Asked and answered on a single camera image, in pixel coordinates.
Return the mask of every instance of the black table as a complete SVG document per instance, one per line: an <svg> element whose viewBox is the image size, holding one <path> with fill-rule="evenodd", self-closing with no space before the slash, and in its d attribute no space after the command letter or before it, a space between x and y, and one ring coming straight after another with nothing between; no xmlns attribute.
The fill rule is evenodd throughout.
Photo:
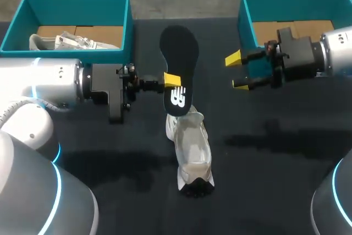
<svg viewBox="0 0 352 235"><path fill-rule="evenodd" d="M313 234L311 197L352 143L352 84L318 79L280 90L232 89L231 77L243 74L224 66L239 49L236 22L135 22L140 75L164 71L158 38L167 25L187 26L199 42L194 105L209 134L211 195L179 194L161 95L138 94L123 125L109 125L107 108L91 103L52 115L63 150L59 165L97 197L98 234ZM7 27L1 24L2 32Z"/></svg>

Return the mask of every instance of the shoe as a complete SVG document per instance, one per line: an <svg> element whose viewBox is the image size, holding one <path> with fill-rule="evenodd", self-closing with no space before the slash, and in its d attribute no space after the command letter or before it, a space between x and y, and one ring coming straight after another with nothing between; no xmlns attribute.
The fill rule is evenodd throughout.
<svg viewBox="0 0 352 235"><path fill-rule="evenodd" d="M101 49L119 49L119 47L75 36L68 32L57 35L55 38L41 37L37 34L32 34L29 37L29 50L31 51Z"/></svg>
<svg viewBox="0 0 352 235"><path fill-rule="evenodd" d="M211 172L211 151L208 134L203 124L204 116L194 106L182 117L167 115L166 136L175 143L179 164L178 189L201 178L214 187Z"/></svg>

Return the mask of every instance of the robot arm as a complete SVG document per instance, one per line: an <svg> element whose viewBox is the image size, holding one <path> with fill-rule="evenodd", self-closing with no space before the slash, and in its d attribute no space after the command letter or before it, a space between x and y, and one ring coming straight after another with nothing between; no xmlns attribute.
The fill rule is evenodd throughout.
<svg viewBox="0 0 352 235"><path fill-rule="evenodd" d="M67 111L86 100L107 104L109 121L122 122L123 111L140 90L162 92L163 80L138 78L133 64L83 66L78 59L2 58L0 123L28 102Z"/></svg>
<svg viewBox="0 0 352 235"><path fill-rule="evenodd" d="M271 85L281 87L284 83L323 76L346 76L352 74L352 26L324 33L319 42L310 37L294 39L290 28L277 31L279 41L268 41L241 59L246 65L265 58L272 69L270 76L234 80L234 87L247 85L249 89Z"/></svg>

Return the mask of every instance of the teal box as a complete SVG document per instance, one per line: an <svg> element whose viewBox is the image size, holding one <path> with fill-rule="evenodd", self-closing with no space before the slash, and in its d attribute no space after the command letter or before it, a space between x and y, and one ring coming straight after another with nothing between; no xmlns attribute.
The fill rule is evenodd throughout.
<svg viewBox="0 0 352 235"><path fill-rule="evenodd" d="M123 26L118 50L29 51L43 25ZM83 63L129 63L133 41L130 0L22 0L0 47L2 57L78 58Z"/></svg>
<svg viewBox="0 0 352 235"><path fill-rule="evenodd" d="M238 30L243 54L260 47L253 22L297 20L331 20L335 29L351 26L351 0L241 0ZM266 60L249 64L249 75L253 78L270 74Z"/></svg>

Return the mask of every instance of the new balance logo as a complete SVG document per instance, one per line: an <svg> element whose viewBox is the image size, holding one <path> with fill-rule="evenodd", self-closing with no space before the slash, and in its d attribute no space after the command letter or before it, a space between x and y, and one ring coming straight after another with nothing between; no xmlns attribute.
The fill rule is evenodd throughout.
<svg viewBox="0 0 352 235"><path fill-rule="evenodd" d="M185 96L186 88L184 87L177 87L171 91L171 103L174 106L184 107L185 106Z"/></svg>

